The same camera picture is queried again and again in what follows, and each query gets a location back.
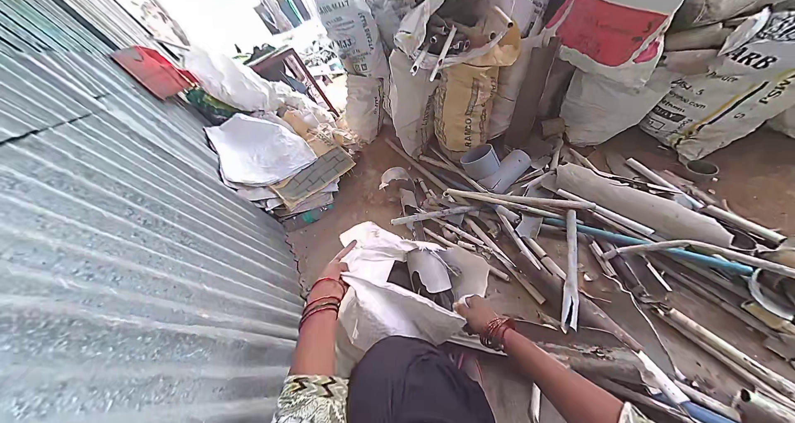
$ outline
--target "debris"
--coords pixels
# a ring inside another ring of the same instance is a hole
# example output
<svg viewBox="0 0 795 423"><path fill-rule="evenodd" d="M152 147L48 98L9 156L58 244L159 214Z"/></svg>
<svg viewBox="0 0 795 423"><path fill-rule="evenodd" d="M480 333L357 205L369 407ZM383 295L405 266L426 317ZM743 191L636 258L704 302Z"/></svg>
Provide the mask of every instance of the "debris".
<svg viewBox="0 0 795 423"><path fill-rule="evenodd" d="M317 160L292 128L235 114L221 126L204 128L218 153L224 178L249 186L275 184Z"/></svg>

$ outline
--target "grey pvc pipe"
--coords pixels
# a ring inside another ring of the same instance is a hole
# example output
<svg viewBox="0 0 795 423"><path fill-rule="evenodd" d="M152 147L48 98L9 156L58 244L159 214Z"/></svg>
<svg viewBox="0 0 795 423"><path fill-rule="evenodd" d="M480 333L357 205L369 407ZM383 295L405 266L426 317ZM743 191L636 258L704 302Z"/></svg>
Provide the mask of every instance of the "grey pvc pipe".
<svg viewBox="0 0 795 423"><path fill-rule="evenodd" d="M474 147L461 156L461 166L472 179L481 180L491 176L499 170L500 162L494 147L484 143Z"/></svg>

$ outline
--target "corrugated metal wall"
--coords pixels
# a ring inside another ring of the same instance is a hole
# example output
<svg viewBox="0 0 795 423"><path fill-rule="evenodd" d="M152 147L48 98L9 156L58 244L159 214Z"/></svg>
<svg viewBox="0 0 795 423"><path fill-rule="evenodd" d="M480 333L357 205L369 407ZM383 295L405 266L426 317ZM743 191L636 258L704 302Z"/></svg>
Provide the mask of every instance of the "corrugated metal wall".
<svg viewBox="0 0 795 423"><path fill-rule="evenodd" d="M283 228L70 14L0 0L0 421L267 421L302 303Z"/></svg>

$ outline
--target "broken pipe piece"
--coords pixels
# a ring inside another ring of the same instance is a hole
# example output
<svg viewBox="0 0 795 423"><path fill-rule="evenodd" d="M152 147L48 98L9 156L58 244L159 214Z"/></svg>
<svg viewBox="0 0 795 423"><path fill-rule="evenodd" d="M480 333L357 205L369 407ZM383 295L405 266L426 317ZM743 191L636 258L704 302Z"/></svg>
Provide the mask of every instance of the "broken pipe piece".
<svg viewBox="0 0 795 423"><path fill-rule="evenodd" d="M712 217L574 164L557 168L557 187L647 225L664 237L697 240L720 247L729 247L733 238Z"/></svg>

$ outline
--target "bangle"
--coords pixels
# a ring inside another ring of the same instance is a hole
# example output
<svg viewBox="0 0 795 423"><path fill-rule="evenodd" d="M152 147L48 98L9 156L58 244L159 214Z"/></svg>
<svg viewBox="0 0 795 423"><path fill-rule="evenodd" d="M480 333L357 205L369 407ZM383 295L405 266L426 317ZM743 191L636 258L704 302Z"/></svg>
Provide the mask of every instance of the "bangle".
<svg viewBox="0 0 795 423"><path fill-rule="evenodd" d="M342 298L341 297L337 297L337 296L318 297L317 299L314 299L313 301L311 301L308 304L306 304L304 306L304 310L306 311L308 308L310 308L314 304L320 302L321 300L325 300L325 299L329 299L329 301L328 301L329 304L332 304L332 303L336 302L337 305L340 305L340 302L342 301Z"/></svg>
<svg viewBox="0 0 795 423"><path fill-rule="evenodd" d="M516 329L516 321L507 316L497 316L486 324L486 329L480 335L483 347L502 351L505 349L505 332L508 328Z"/></svg>
<svg viewBox="0 0 795 423"><path fill-rule="evenodd" d="M301 327L304 326L304 322L306 322L306 319L309 319L312 315L314 315L316 313L319 313L319 312L331 311L331 310L333 310L335 314L339 313L340 312L340 306L339 305L334 305L334 304L320 305L320 306L314 307L313 309L309 310L308 312L305 312L304 315L301 316L301 321L298 323L298 331L301 331Z"/></svg>
<svg viewBox="0 0 795 423"><path fill-rule="evenodd" d="M317 284L321 283L322 281L333 281L333 282L336 282L337 285L339 285L339 286L341 286L343 288L343 293L347 290L347 286L345 286L345 283L342 280L335 279L333 277L321 277L321 278L315 280L315 283L312 284L312 287L309 289L309 291L312 291L315 288L315 286L317 286Z"/></svg>

